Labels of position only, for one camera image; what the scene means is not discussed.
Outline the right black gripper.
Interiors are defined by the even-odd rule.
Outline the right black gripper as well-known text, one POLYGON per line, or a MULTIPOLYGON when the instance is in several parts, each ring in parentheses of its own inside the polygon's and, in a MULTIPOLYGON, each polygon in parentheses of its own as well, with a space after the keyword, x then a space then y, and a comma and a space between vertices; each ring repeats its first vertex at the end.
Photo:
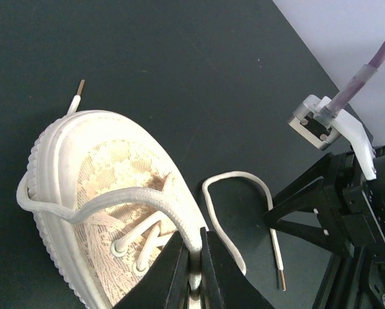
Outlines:
POLYGON ((325 154, 273 198, 265 214, 271 229, 301 238, 344 258, 366 248, 372 260, 385 263, 385 220, 370 182, 352 153, 325 154), (317 206, 314 194, 319 192, 317 206), (321 228, 283 220, 295 211, 318 210, 321 228))

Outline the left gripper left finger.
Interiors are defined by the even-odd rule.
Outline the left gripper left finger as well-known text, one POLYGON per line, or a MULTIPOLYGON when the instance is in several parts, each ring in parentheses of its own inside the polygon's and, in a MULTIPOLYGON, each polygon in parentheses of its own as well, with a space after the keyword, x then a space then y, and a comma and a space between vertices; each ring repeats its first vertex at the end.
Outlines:
POLYGON ((188 308, 189 251, 175 232, 142 280, 115 309, 188 308))

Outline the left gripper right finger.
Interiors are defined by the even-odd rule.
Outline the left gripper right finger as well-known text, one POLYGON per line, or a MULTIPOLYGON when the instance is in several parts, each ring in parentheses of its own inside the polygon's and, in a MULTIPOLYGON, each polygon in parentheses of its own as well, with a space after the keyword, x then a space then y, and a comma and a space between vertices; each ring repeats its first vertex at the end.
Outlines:
POLYGON ((203 308, 274 308, 242 274, 217 233, 202 228, 200 236, 203 308))

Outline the white shoelace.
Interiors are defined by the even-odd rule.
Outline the white shoelace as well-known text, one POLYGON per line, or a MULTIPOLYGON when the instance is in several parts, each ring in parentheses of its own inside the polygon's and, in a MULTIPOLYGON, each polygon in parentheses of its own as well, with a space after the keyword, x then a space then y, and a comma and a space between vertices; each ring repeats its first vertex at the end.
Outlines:
POLYGON ((75 212, 59 204, 29 199, 26 177, 23 176, 17 189, 17 201, 24 210, 49 212, 71 224, 82 223, 94 213, 118 204, 142 203, 150 205, 168 216, 179 229, 189 251, 191 268, 195 269, 200 266, 202 239, 199 231, 191 223, 186 222, 187 215, 178 212, 174 203, 162 192, 143 187, 119 189, 96 197, 87 202, 81 210, 75 212))

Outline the beige lace sneaker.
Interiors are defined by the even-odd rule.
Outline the beige lace sneaker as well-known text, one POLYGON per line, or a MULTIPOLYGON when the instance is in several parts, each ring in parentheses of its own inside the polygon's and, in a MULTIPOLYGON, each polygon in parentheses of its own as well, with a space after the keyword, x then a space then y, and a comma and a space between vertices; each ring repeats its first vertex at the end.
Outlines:
POLYGON ((35 141, 16 194, 86 308, 112 308, 149 272, 175 232, 197 290, 206 223, 164 148, 109 111, 69 112, 35 141))

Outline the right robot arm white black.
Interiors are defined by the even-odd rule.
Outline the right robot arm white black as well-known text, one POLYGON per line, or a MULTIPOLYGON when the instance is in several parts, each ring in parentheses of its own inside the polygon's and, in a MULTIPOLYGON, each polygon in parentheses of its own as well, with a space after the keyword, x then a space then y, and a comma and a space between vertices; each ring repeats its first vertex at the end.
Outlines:
POLYGON ((314 308, 385 308, 385 146, 375 180, 353 152, 326 154, 278 193, 265 223, 331 252, 314 308))

